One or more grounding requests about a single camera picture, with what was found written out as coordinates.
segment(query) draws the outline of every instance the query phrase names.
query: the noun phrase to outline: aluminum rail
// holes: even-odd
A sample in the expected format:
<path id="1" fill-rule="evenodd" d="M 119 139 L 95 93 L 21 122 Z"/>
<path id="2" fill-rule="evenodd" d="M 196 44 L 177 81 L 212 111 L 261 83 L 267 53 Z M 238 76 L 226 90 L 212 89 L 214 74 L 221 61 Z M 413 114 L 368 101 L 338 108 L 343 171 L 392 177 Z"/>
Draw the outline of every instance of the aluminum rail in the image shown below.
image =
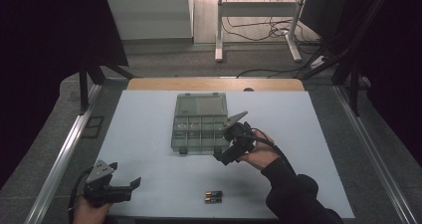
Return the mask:
<path id="1" fill-rule="evenodd" d="M 334 86 L 333 88 L 402 223 L 418 223 L 410 210 L 409 204 L 401 192 L 400 187 L 394 180 L 394 177 L 391 175 L 385 162 L 382 160 L 381 155 L 370 138 L 369 133 L 366 131 L 362 121 L 358 116 L 354 115 L 354 112 L 349 107 L 348 97 L 344 89 L 339 86 Z"/>
<path id="2" fill-rule="evenodd" d="M 68 167 L 69 161 L 71 160 L 72 154 L 77 146 L 78 140 L 81 137 L 82 130 L 90 118 L 91 112 L 95 106 L 96 98 L 101 90 L 101 86 L 94 85 L 90 91 L 90 104 L 84 115 L 78 115 L 71 128 L 71 131 L 66 138 L 59 155 L 41 188 L 37 199 L 29 212 L 25 223 L 41 223 L 46 215 L 46 212 L 50 206 L 53 196 L 62 180 L 62 177 Z"/>

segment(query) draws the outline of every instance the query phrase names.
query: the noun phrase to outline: person's arm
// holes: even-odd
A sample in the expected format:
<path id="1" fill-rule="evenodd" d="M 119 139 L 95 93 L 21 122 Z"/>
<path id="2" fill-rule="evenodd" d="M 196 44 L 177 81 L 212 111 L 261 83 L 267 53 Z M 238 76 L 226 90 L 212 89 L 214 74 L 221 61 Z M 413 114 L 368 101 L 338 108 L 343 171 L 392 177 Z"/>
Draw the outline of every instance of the person's arm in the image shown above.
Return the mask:
<path id="1" fill-rule="evenodd" d="M 273 142 L 259 131 L 256 136 Z M 292 173 L 268 145 L 257 142 L 255 149 L 239 160 L 249 162 L 270 180 L 272 190 L 267 206 L 282 223 L 342 223 L 334 211 L 317 201 L 317 183 L 308 176 Z"/>
<path id="2" fill-rule="evenodd" d="M 87 199 L 80 197 L 75 209 L 74 224 L 103 224 L 111 204 L 94 207 Z"/>

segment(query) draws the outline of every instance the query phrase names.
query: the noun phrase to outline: white table surface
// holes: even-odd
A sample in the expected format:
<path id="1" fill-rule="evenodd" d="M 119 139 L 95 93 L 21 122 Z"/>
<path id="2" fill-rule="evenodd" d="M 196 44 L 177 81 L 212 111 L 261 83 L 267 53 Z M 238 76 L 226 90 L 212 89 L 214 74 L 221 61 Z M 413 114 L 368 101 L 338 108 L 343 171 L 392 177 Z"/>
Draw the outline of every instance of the white table surface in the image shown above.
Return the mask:
<path id="1" fill-rule="evenodd" d="M 112 215 L 186 218 L 276 218 L 265 199 L 268 179 L 245 162 L 225 166 L 212 155 L 172 151 L 178 94 L 207 92 L 124 91 L 98 159 L 117 162 L 111 185 L 141 176 L 131 201 L 115 204 Z M 319 185 L 317 199 L 342 218 L 353 218 L 343 186 L 307 92 L 225 92 L 229 116 L 248 111 L 240 122 L 266 132 L 297 174 Z M 223 202 L 205 204 L 205 192 L 223 191 Z"/>

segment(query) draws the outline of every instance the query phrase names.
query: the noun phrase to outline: black sleeve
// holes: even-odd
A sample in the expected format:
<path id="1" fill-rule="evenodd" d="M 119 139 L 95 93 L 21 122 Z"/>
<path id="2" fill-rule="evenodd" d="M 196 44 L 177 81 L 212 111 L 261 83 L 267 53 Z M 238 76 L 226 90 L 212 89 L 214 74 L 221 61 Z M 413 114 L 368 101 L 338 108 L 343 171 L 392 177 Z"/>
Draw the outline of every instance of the black sleeve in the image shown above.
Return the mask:
<path id="1" fill-rule="evenodd" d="M 306 175 L 293 174 L 280 158 L 261 173 L 272 187 L 267 206 L 281 223 L 343 223 L 337 213 L 317 201 L 317 183 Z"/>

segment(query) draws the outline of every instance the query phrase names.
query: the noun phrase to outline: transparent storage box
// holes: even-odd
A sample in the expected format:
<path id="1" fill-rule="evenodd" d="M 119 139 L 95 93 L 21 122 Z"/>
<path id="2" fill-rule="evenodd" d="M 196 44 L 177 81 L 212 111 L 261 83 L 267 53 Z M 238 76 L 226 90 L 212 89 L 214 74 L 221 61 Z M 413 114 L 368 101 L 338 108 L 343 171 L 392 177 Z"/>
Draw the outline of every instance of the transparent storage box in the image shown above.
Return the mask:
<path id="1" fill-rule="evenodd" d="M 171 139 L 173 151 L 180 154 L 221 153 L 229 146 L 221 129 L 227 118 L 223 93 L 178 95 Z"/>

